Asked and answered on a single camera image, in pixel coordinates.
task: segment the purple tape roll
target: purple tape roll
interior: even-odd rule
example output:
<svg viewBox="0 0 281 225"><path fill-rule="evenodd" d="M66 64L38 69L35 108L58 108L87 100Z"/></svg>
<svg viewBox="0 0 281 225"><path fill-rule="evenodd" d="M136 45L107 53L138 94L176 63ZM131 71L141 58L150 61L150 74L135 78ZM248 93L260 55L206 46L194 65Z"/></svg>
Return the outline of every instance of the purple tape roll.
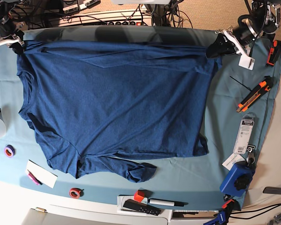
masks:
<svg viewBox="0 0 281 225"><path fill-rule="evenodd" d="M9 144L4 148L4 153L7 157L11 158L15 155L15 149Z"/></svg>

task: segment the tape roll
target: tape roll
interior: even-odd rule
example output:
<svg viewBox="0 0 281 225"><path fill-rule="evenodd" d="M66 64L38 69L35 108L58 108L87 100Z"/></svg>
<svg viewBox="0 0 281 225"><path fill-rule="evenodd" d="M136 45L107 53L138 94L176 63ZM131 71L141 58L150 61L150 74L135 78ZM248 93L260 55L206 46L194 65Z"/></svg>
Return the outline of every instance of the tape roll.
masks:
<svg viewBox="0 0 281 225"><path fill-rule="evenodd" d="M79 188L71 188L70 189L70 196L72 197L72 198L76 198L76 199L78 199L78 198L80 198L80 192L81 192L82 190L81 189L79 189Z"/></svg>
<svg viewBox="0 0 281 225"><path fill-rule="evenodd" d="M7 157L11 158L15 155L15 149L9 144L4 148L4 153Z"/></svg>

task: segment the black remote control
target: black remote control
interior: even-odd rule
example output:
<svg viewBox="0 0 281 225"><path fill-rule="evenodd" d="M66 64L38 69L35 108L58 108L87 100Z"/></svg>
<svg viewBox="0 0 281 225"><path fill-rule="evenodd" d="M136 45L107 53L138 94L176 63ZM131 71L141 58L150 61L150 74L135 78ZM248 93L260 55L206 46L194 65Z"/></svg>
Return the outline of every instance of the black remote control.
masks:
<svg viewBox="0 0 281 225"><path fill-rule="evenodd" d="M159 208L155 208L153 206L146 205L146 204L134 201L132 199L128 199L124 203L123 207L131 209L131 210L135 210L138 212L155 215L155 216L158 216L161 213L161 210Z"/></svg>

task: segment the red tape roll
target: red tape roll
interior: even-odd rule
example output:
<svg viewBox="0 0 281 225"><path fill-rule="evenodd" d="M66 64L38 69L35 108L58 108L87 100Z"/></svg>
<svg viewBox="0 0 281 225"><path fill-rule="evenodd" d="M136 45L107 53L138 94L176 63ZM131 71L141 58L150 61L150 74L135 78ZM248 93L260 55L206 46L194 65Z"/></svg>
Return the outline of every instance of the red tape roll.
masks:
<svg viewBox="0 0 281 225"><path fill-rule="evenodd" d="M80 192L81 192L82 190L81 189L79 189L79 188L71 188L70 189L70 196L72 197L72 198L76 198L76 199L78 199L78 198L80 198Z"/></svg>

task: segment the blue clamp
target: blue clamp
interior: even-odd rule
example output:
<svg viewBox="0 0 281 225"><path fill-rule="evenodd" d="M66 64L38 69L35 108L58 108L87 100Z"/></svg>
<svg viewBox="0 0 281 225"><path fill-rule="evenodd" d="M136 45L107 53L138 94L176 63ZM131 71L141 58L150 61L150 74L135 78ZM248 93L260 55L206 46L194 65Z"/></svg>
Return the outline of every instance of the blue clamp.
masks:
<svg viewBox="0 0 281 225"><path fill-rule="evenodd" d="M217 214L217 217L203 225L213 225L213 224L223 224L226 222L226 213L225 211L221 211Z"/></svg>

